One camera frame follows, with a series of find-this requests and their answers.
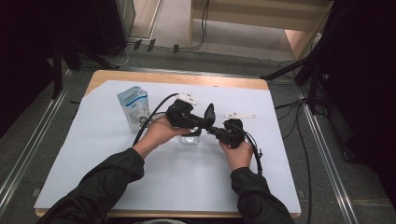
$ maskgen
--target wooden panel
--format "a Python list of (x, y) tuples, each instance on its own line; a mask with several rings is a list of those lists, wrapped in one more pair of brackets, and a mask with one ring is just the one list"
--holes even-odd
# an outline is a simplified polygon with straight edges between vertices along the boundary
[(134, 0), (136, 17), (131, 29), (132, 38), (151, 38), (155, 20), (160, 10), (162, 0)]
[(161, 82), (176, 83), (201, 86), (218, 86), (247, 88), (255, 90), (268, 90), (267, 83), (262, 79), (239, 78), (239, 77), (212, 77), (185, 74), (165, 74), (165, 73), (140, 73), (140, 72), (121, 72), (121, 71), (96, 71), (87, 88), (85, 94), (102, 85), (107, 80), (124, 80), (138, 82)]
[[(205, 3), (193, 0), (194, 19), (202, 18)], [(326, 0), (211, 0), (208, 19), (310, 32), (330, 4)]]
[(321, 32), (326, 24), (329, 13), (332, 9), (332, 2), (321, 11), (321, 15), (316, 23), (311, 27), (310, 31), (293, 31), (285, 30), (286, 36), (288, 37), (291, 51), (294, 54), (296, 60), (300, 60), (304, 53), (308, 50), (308, 46), (314, 41), (315, 36)]

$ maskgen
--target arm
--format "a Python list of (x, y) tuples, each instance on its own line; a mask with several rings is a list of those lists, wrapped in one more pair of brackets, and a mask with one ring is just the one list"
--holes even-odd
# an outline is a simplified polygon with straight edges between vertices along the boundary
[(242, 142), (238, 148), (219, 143), (230, 168), (233, 191), (239, 196), (238, 210), (245, 223), (294, 223), (286, 206), (271, 194), (266, 179), (248, 168), (251, 146)]
[(110, 156), (89, 171), (37, 223), (104, 223), (128, 184), (143, 177), (147, 155), (172, 137), (189, 131), (173, 128), (165, 117), (154, 121), (134, 148)]

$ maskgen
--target black jacket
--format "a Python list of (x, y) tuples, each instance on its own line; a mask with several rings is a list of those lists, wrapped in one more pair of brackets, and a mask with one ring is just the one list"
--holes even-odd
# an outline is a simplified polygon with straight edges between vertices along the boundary
[[(107, 212), (127, 185), (143, 177), (144, 163), (133, 148), (110, 156), (89, 171), (37, 224), (105, 223)], [(234, 170), (231, 180), (245, 223), (294, 223), (285, 205), (271, 194), (263, 176), (245, 167)]]

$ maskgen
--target metal frame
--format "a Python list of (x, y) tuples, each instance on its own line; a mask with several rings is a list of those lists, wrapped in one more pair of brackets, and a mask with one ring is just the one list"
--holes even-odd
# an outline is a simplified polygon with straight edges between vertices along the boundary
[(25, 174), (33, 156), (35, 155), (35, 152), (38, 149), (38, 146), (41, 143), (41, 140), (43, 139), (48, 127), (55, 117), (60, 105), (62, 104), (62, 101), (64, 100), (64, 97), (67, 93), (71, 75), (72, 72), (68, 69), (64, 74), (64, 88), (61, 90), (57, 98), (50, 101), (46, 112), (35, 128), (35, 131), (30, 137), (11, 172), (8, 174), (6, 181), (3, 183), (0, 189), (0, 217), (4, 214), (12, 195), (20, 184), (23, 175)]
[[(298, 87), (298, 92), (301, 99), (307, 97), (306, 92), (302, 87)], [(340, 210), (343, 214), (344, 220), (346, 223), (358, 224), (359, 221), (353, 209), (352, 202), (349, 199), (347, 190), (332, 160), (332, 153), (330, 152), (325, 138), (321, 132), (317, 117), (311, 114), (307, 106), (304, 107), (304, 112), (311, 128), (312, 134), (314, 135), (315, 141), (317, 142), (320, 157), (323, 160), (326, 173), (330, 179), (330, 183), (332, 184), (332, 189), (334, 190), (335, 198), (337, 199), (338, 205), (340, 206)]]

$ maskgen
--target hand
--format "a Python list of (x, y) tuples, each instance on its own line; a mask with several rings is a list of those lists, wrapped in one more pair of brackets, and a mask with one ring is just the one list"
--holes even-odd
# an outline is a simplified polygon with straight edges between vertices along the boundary
[(227, 161), (232, 171), (250, 166), (253, 150), (247, 142), (243, 141), (237, 148), (231, 148), (222, 142), (219, 142), (219, 144), (227, 156)]
[(159, 145), (162, 145), (171, 138), (189, 133), (190, 129), (175, 128), (166, 116), (156, 119), (148, 126), (148, 130), (143, 138), (134, 145), (134, 150), (145, 159), (147, 155)]

